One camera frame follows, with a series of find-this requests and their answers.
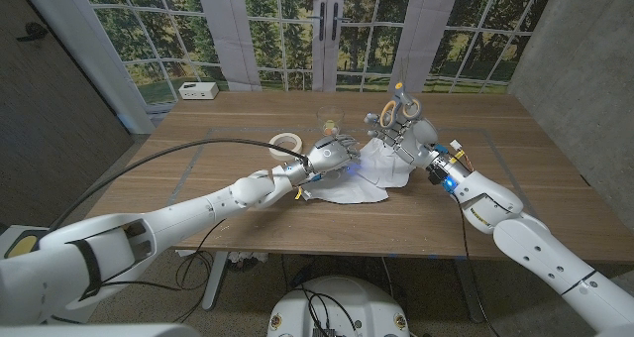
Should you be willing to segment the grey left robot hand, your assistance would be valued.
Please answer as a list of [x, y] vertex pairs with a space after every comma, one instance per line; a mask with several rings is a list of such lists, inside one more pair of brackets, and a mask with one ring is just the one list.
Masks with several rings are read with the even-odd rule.
[[341, 169], [360, 162], [359, 142], [348, 134], [326, 136], [318, 140], [303, 159], [283, 167], [292, 185], [303, 184], [314, 176]]

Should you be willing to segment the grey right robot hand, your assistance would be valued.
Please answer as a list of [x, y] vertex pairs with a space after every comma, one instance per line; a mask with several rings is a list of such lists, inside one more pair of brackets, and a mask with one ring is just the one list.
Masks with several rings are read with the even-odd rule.
[[394, 91], [380, 113], [364, 119], [368, 135], [380, 139], [407, 164], [425, 169], [432, 184], [450, 194], [471, 171], [439, 143], [435, 127], [423, 116], [421, 101], [402, 88]]

